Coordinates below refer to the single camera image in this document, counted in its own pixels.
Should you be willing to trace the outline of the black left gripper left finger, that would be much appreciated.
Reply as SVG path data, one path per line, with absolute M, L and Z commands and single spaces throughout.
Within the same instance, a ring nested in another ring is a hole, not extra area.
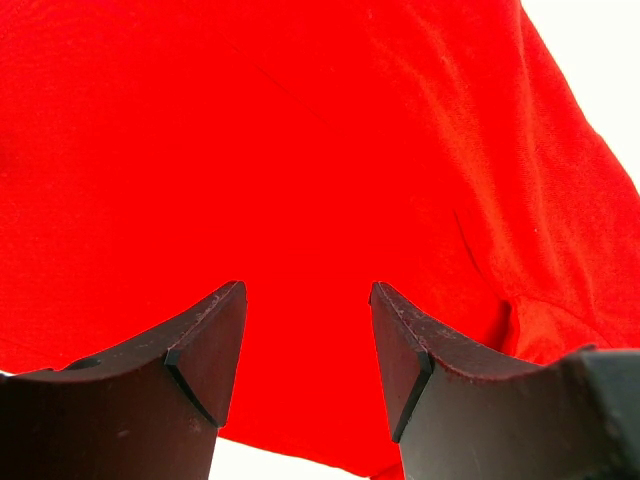
M 5 479 L 205 479 L 246 319 L 227 283 L 176 317 L 77 360 L 1 379 Z

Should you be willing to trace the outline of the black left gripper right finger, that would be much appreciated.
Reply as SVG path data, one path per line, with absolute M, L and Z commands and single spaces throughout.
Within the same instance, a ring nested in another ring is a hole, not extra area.
M 546 366 L 488 348 L 388 284 L 370 295 L 388 422 L 408 479 L 635 479 L 639 354 Z

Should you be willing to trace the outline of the red t shirt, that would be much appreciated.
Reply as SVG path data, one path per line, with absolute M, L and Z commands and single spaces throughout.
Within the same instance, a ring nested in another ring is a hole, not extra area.
M 368 296 L 639 343 L 639 196 L 517 1 L 5 1 L 1 367 L 243 281 L 223 436 L 396 479 Z

